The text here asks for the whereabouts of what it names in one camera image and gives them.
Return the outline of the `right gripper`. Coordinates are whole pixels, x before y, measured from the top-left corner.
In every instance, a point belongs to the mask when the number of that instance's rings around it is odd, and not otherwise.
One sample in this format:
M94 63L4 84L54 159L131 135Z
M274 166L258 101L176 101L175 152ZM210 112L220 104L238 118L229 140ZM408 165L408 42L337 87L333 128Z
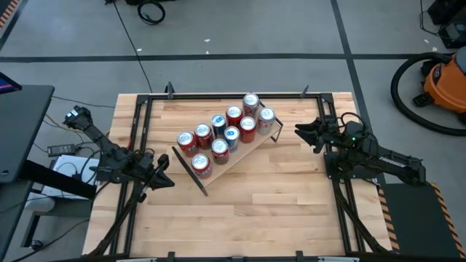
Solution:
M345 128L345 124L339 124L338 122L311 122L309 124L296 124L294 132L299 134L299 137L303 139L309 146L313 146L314 153L320 153L323 149L324 144L335 146L337 148L344 147L344 135L341 129ZM318 135L309 135L308 133L316 132L322 133L322 138Z

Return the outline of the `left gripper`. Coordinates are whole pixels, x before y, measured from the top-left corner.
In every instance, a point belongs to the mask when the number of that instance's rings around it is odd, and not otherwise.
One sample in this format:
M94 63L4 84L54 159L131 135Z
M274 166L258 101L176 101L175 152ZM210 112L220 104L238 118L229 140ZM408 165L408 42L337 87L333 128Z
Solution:
M137 153L134 158L134 179L147 180L150 172L154 170L154 155L152 153ZM151 179L151 189L174 187L175 183L166 176L163 170L169 167L170 159L167 154L161 154L157 160L158 168Z

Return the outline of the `silver Diet Coke can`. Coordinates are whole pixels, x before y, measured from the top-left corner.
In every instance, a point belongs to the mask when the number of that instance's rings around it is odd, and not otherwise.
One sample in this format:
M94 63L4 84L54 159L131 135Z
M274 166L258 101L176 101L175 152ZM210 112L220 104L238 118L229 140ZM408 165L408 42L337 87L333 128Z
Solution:
M242 100L244 115L256 118L259 110L259 102L260 99L257 94L253 92L246 94Z
M257 121L257 131L262 135L269 134L272 125L275 122L275 112L268 107L264 107L259 111Z

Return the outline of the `red Coca-Cola can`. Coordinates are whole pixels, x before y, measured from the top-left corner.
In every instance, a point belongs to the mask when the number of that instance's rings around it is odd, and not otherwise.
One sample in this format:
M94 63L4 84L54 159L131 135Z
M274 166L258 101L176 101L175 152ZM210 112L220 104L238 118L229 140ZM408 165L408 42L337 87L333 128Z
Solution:
M226 164L229 161L229 145L224 139L215 139L211 144L211 152L216 164Z
M199 148L207 150L211 147L213 142L213 131L208 124L198 124L194 129L194 134Z

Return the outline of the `red Coke Zero can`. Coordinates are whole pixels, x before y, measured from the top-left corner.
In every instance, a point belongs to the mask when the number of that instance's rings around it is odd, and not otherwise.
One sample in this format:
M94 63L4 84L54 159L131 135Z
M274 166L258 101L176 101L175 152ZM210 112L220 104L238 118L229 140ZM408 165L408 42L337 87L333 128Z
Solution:
M242 143L252 143L256 136L256 120L245 116L240 121L240 140Z
M226 122L228 126L238 127L243 118L242 109L238 106L229 106L226 110Z

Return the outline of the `tall Red Bull can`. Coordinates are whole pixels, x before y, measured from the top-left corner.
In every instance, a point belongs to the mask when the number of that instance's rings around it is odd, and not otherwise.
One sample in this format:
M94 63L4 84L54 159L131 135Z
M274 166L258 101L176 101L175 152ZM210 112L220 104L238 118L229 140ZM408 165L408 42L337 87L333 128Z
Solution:
M221 114L216 114L211 119L211 125L214 135L217 138L223 138L226 129L226 119Z

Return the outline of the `short Red Bull can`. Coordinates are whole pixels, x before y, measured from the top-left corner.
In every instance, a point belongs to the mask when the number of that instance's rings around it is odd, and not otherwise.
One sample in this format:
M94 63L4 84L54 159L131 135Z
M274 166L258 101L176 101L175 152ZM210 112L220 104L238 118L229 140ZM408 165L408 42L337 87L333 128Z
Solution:
M224 137L228 143L229 151L235 152L239 146L240 131L235 126L227 127L224 131Z

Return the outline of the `wooden shelf black legs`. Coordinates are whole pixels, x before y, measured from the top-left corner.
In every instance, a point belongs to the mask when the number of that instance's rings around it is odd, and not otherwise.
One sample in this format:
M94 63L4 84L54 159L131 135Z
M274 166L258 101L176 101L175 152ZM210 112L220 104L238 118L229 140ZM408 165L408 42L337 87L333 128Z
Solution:
M211 150L202 150L200 149L199 153L205 155L208 158L208 167L210 172L207 175L199 175L193 167L193 158L186 156L182 151L180 146L173 146L172 150L176 155L177 159L189 174L191 179L195 182L200 191L204 194L205 197L208 196L207 187L215 181L217 178L221 177L224 173L230 170L237 163L242 161L246 156L251 152L256 150L261 144L266 140L271 139L274 143L278 141L280 132L283 128L283 123L276 119L272 125L271 131L269 134L262 135L260 133L256 134L255 140L252 143L242 143L239 142L238 149L233 153L229 154L229 161L226 164L217 164L213 161L213 155Z

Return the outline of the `white box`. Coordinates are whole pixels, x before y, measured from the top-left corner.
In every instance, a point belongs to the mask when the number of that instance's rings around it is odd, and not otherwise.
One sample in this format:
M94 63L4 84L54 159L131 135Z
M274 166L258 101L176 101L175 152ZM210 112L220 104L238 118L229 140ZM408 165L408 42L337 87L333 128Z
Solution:
M99 164L99 160L90 159L86 163L84 171L81 172L81 169L86 161L87 158L84 157L63 155L57 158L54 165L52 166L52 169L68 177L72 177L75 174L81 174L81 179L83 182L88 182L91 186L95 186L95 173L90 168L97 167ZM60 197L66 199L84 199L84 197L82 196L77 196L49 186L44 186L41 193L49 197Z

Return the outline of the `black power adapter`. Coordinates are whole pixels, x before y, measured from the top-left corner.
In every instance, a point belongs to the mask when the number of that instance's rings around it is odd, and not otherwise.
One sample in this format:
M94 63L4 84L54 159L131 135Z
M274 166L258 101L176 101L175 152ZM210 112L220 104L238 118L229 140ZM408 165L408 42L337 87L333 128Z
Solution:
M74 144L65 144L58 146L48 146L47 154L49 157L61 155L74 155L76 153L76 146Z

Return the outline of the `black hazard-striped platform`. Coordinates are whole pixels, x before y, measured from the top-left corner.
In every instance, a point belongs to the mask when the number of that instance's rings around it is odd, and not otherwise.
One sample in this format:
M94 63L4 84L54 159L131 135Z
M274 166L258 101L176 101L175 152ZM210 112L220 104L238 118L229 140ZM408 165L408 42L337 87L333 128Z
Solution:
M466 251L435 183L421 187L385 184L379 188L379 199L395 252L466 261Z

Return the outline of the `black desk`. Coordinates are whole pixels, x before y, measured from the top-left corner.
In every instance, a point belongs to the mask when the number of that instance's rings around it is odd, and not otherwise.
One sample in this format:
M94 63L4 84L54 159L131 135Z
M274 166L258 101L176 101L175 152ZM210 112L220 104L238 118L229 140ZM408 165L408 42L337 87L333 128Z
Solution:
M32 85L0 94L0 183L20 177L54 91Z

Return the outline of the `dark screen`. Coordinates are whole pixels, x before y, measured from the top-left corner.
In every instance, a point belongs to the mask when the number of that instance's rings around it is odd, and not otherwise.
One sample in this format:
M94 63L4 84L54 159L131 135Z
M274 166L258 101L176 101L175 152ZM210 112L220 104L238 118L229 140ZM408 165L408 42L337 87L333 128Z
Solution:
M0 94L21 91L23 87L0 72Z

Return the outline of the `black equipment case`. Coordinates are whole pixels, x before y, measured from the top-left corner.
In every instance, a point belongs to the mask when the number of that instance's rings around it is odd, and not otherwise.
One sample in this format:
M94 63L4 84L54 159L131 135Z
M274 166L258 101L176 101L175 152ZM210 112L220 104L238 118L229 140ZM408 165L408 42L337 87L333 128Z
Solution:
M445 48L466 46L466 0L435 0L427 9Z

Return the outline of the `black table frame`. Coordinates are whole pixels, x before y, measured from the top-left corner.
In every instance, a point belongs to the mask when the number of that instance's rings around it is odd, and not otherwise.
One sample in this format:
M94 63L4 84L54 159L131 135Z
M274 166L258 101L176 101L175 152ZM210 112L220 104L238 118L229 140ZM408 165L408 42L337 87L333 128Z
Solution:
M253 144L251 152L217 175L193 181L178 161L176 137L193 130L242 93L159 94L150 106L121 94L111 114L110 138L121 146L167 154L172 188L149 191L122 226L118 251L133 257L278 257L341 255L357 250L361 238L340 218L324 158L294 132L297 123L326 112L316 94L261 94L283 128L277 140Z

